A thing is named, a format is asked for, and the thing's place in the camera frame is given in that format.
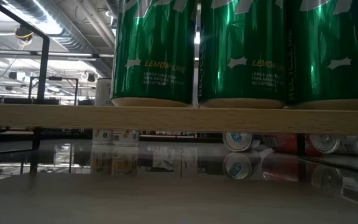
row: can bottom rim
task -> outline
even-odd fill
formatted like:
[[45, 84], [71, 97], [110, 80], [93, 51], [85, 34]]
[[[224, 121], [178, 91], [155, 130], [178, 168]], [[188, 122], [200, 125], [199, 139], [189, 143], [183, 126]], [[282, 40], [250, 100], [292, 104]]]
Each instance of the can bottom rim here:
[[217, 98], [200, 103], [201, 107], [207, 108], [260, 108], [282, 109], [285, 103], [280, 100], [256, 99], [256, 98]]
[[163, 106], [163, 107], [189, 107], [189, 104], [174, 100], [162, 100], [155, 98], [122, 97], [113, 98], [111, 102], [115, 106]]
[[294, 105], [299, 110], [356, 110], [358, 111], [358, 99], [345, 100], [315, 100]]

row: ceiling duct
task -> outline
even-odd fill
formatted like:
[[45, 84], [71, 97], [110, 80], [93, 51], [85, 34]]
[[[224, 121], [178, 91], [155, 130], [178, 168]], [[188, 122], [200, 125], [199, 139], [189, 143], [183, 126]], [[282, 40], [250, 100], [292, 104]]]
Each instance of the ceiling duct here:
[[[33, 23], [69, 52], [97, 53], [52, 0], [0, 0], [0, 4], [24, 20]], [[86, 63], [99, 70], [102, 76], [111, 76], [112, 65], [106, 59], [98, 58], [96, 61]]]
[[112, 29], [116, 29], [117, 28], [117, 23], [118, 23], [118, 14], [119, 14], [119, 0], [105, 0], [106, 1], [106, 5], [109, 9], [109, 11], [111, 12], [114, 20], [111, 24], [111, 28]]

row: ceiling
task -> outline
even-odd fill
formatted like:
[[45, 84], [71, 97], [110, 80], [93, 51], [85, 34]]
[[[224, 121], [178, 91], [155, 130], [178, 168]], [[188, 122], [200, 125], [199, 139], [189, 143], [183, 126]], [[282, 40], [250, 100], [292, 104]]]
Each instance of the ceiling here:
[[[115, 34], [115, 29], [111, 29], [114, 24], [115, 18], [112, 18], [110, 15], [113, 12], [108, 7], [108, 2], [114, 2], [114, 0], [87, 0], [93, 7], [94, 11], [97, 12], [99, 18], [102, 20], [103, 24], [96, 23], [98, 26], [95, 28], [94, 23], [90, 23], [89, 17], [86, 16], [86, 13], [91, 15], [93, 19], [95, 16], [92, 15], [91, 10], [88, 7], [85, 7], [87, 12], [84, 12], [81, 7], [78, 7], [78, 2], [83, 0], [45, 0], [53, 2], [59, 10], [64, 14], [66, 18], [71, 21], [74, 29], [78, 29], [86, 41], [96, 49], [97, 53], [100, 54], [113, 54], [114, 46], [110, 47], [106, 39], [102, 38], [100, 30], [103, 30], [101, 26], [108, 28], [112, 34]], [[200, 18], [201, 7], [198, 7], [198, 18]], [[25, 14], [21, 16], [22, 19], [25, 19], [27, 22], [32, 23], [30, 19], [25, 18]], [[200, 20], [198, 19], [198, 29], [200, 30]], [[14, 31], [16, 28], [19, 28], [19, 24], [16, 21], [13, 21], [5, 14], [0, 12], [0, 49], [3, 50], [31, 50], [31, 51], [42, 51], [42, 39], [40, 37], [34, 36], [34, 38], [29, 42], [28, 45], [23, 46], [24, 42], [19, 40], [15, 35]], [[49, 29], [47, 27], [38, 27], [39, 29]], [[50, 43], [51, 52], [68, 52], [68, 50], [59, 44], [56, 41], [51, 41]], [[198, 44], [196, 45], [196, 57], [198, 56]], [[112, 67], [112, 59], [107, 61], [107, 64]], [[6, 56], [0, 57], [0, 95], [4, 97], [23, 97], [27, 98], [29, 92], [29, 77], [39, 75], [40, 60], [34, 59], [22, 59], [22, 58], [7, 58]], [[17, 72], [17, 79], [9, 78], [10, 72]], [[80, 100], [85, 98], [92, 98], [95, 96], [94, 88], [96, 87], [96, 82], [89, 82], [87, 77], [89, 74], [95, 74], [95, 78], [105, 77], [106, 74], [102, 74], [98, 68], [92, 63], [81, 60], [49, 60], [48, 61], [48, 76], [58, 76], [65, 78], [78, 78], [79, 79], [79, 91], [78, 96]], [[48, 88], [59, 88], [60, 90], [57, 93], [45, 90], [46, 98], [61, 98], [61, 104], [63, 105], [72, 105], [73, 104], [73, 95], [75, 92], [74, 89], [75, 83], [69, 82], [67, 80], [56, 82], [47, 80], [47, 89]], [[32, 90], [32, 94], [36, 96], [37, 88]]]

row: wooden shelf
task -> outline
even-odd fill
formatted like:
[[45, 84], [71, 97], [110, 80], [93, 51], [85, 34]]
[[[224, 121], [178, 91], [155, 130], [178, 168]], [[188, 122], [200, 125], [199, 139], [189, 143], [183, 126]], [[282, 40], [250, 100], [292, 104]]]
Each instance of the wooden shelf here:
[[0, 105], [0, 126], [358, 134], [358, 111]]

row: store ceiling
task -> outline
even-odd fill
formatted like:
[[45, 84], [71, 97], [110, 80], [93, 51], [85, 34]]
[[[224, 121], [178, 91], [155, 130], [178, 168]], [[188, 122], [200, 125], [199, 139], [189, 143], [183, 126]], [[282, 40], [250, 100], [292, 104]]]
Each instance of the store ceiling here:
[[[86, 40], [91, 44], [91, 46], [96, 49], [98, 53], [101, 54], [113, 54], [114, 49], [109, 47], [107, 42], [99, 35], [97, 29], [94, 25], [90, 23], [90, 20], [85, 16], [85, 13], [80, 7], [78, 7], [77, 0], [45, 0], [53, 2], [59, 10], [67, 17], [71, 23], [78, 29], [81, 34], [86, 38]], [[114, 19], [112, 20], [110, 15], [117, 9], [111, 10], [112, 7], [117, 7], [116, 1], [118, 0], [87, 0], [98, 13], [98, 16], [103, 20], [103, 26], [111, 29], [111, 24], [116, 24]], [[201, 15], [201, 7], [198, 6], [198, 18]], [[13, 21], [11, 18], [7, 17], [5, 14], [0, 12], [0, 49], [4, 50], [18, 50], [23, 45], [23, 41], [19, 40], [13, 32], [16, 28], [19, 28], [19, 24], [16, 21]], [[197, 31], [200, 30], [200, 20], [197, 22]], [[40, 37], [34, 37], [31, 44], [26, 45], [23, 50], [42, 50], [42, 39]], [[51, 41], [50, 43], [51, 52], [68, 52], [66, 48], [60, 45], [56, 41]], [[198, 57], [198, 44], [196, 44], [195, 57]], [[15, 60], [9, 70], [2, 76], [9, 64]], [[112, 67], [112, 60], [108, 60], [109, 66]], [[32, 74], [32, 76], [37, 76], [40, 67], [40, 60], [33, 59], [12, 59], [12, 58], [0, 58], [0, 93], [4, 93], [6, 97], [27, 97], [29, 91], [29, 79], [25, 78], [23, 80], [13, 80], [8, 77], [9, 72], [19, 72], [26, 73], [27, 75]], [[67, 78], [78, 78], [80, 81], [80, 89], [78, 92], [80, 99], [86, 98], [87, 96], [94, 96], [95, 92], [92, 90], [96, 86], [96, 82], [89, 82], [87, 80], [87, 74], [95, 73], [95, 78], [101, 76], [106, 76], [105, 74], [98, 73], [98, 68], [95, 68], [91, 63], [84, 61], [67, 61], [67, 60], [49, 60], [48, 61], [48, 76], [60, 76]], [[6, 88], [6, 86], [12, 85], [13, 89]], [[53, 82], [47, 80], [48, 86], [75, 86], [73, 82], [62, 81], [62, 82]], [[72, 96], [75, 92], [74, 88], [64, 88], [59, 93], [63, 96]], [[32, 90], [32, 94], [37, 94], [37, 89]]]

